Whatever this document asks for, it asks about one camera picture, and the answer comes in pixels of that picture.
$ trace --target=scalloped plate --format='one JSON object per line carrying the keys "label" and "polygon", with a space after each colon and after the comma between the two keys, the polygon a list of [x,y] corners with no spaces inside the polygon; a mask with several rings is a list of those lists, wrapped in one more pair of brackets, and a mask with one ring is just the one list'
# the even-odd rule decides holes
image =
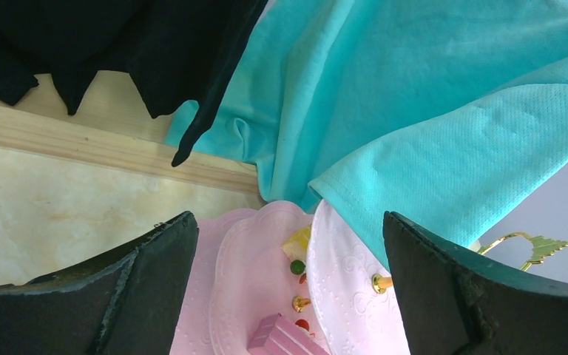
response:
{"label": "scalloped plate", "polygon": [[219,250],[210,302],[210,336],[217,355],[249,354],[247,343],[264,317],[280,313],[292,322],[303,318],[324,348],[312,307],[293,310],[293,297],[308,297],[308,284],[290,272],[282,244],[312,222],[293,203],[278,201],[236,223]]}
{"label": "scalloped plate", "polygon": [[377,294],[371,285],[389,273],[325,200],[311,233],[308,284],[332,355],[409,354],[395,289]]}
{"label": "scalloped plate", "polygon": [[227,231],[235,223],[256,213],[255,209],[236,209],[215,220],[197,220],[197,251],[169,355],[214,354],[208,312],[219,248]]}

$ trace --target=green ball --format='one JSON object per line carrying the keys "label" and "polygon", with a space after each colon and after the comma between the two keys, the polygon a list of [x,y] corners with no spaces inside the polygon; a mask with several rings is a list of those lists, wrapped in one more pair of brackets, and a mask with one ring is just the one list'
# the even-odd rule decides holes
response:
{"label": "green ball", "polygon": [[296,275],[301,275],[305,271],[305,264],[302,260],[295,260],[291,263],[291,272]]}

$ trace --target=red candy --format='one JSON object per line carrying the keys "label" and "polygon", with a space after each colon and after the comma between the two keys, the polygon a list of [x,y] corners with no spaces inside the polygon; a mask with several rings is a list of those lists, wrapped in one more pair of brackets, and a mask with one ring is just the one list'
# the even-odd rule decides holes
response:
{"label": "red candy", "polygon": [[298,321],[295,322],[295,325],[304,328],[307,331],[310,331],[310,324],[308,324],[308,322],[305,319],[300,319]]}

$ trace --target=wooden board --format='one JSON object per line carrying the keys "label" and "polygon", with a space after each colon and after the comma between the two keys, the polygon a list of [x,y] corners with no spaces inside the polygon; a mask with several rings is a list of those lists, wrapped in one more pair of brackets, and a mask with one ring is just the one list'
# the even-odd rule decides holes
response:
{"label": "wooden board", "polygon": [[255,166],[193,152],[171,167],[170,117],[152,120],[127,74],[100,72],[70,117],[50,78],[15,108],[0,102],[0,147],[257,195]]}

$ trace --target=pink block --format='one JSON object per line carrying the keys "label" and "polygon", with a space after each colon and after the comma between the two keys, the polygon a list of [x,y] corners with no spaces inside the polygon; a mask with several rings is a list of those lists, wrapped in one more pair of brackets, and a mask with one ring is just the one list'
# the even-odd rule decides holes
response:
{"label": "pink block", "polygon": [[281,314],[260,321],[247,351],[251,355],[329,355],[303,329]]}

